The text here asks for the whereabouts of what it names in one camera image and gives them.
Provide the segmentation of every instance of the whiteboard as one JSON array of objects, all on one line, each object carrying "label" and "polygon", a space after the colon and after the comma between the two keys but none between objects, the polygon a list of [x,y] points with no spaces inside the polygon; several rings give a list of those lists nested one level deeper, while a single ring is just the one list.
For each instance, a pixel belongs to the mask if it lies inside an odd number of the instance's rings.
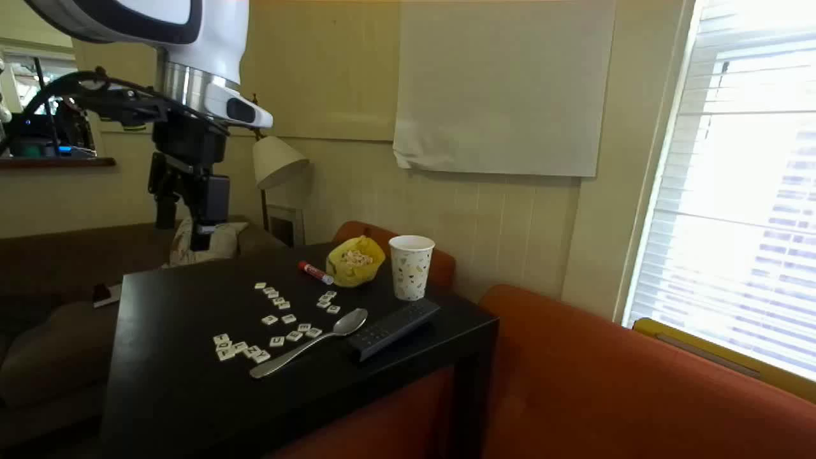
[{"label": "whiteboard", "polygon": [[402,169],[593,175],[615,0],[402,3]]}]

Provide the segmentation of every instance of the red couch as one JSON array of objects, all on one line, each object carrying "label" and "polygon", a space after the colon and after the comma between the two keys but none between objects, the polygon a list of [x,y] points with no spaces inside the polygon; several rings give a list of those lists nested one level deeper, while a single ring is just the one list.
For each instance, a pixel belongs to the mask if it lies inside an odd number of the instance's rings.
[{"label": "red couch", "polygon": [[[494,285],[500,319],[484,453],[816,455],[816,404],[541,292]],[[441,455],[447,371],[272,455]]]}]

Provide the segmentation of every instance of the window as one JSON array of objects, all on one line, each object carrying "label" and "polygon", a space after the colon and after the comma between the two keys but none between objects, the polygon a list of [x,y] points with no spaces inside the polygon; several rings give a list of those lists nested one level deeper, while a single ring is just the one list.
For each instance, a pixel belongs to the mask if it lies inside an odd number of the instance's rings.
[{"label": "window", "polygon": [[816,3],[699,0],[626,297],[816,379]]},{"label": "window", "polygon": [[42,72],[42,84],[77,72],[72,59],[39,59],[19,52],[3,52],[4,73],[16,88],[16,107],[25,107],[32,93],[41,88],[39,68]]}]

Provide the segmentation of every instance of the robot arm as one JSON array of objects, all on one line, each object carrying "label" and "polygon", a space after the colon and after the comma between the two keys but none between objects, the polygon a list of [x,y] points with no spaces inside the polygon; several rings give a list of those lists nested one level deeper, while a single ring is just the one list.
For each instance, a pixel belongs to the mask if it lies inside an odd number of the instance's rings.
[{"label": "robot arm", "polygon": [[239,92],[246,0],[25,0],[54,27],[96,44],[160,51],[157,92],[227,124],[271,126]]},{"label": "robot arm", "polygon": [[151,162],[151,193],[156,225],[175,221],[175,199],[183,199],[194,235],[192,248],[209,248],[217,221],[230,217],[230,177],[212,174],[223,157],[227,124],[271,126],[272,116],[237,92],[239,59],[246,40],[246,0],[25,0],[42,21],[78,40],[128,40],[156,45],[157,92],[133,88],[106,79],[118,92],[88,92],[91,107],[114,119],[153,119],[156,156]]}]

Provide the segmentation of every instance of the shelf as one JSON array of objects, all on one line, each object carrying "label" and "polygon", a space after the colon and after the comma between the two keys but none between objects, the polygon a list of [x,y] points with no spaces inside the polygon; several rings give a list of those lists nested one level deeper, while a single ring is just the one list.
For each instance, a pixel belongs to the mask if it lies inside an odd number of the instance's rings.
[{"label": "shelf", "polygon": [[3,169],[111,169],[114,157],[0,157]]}]

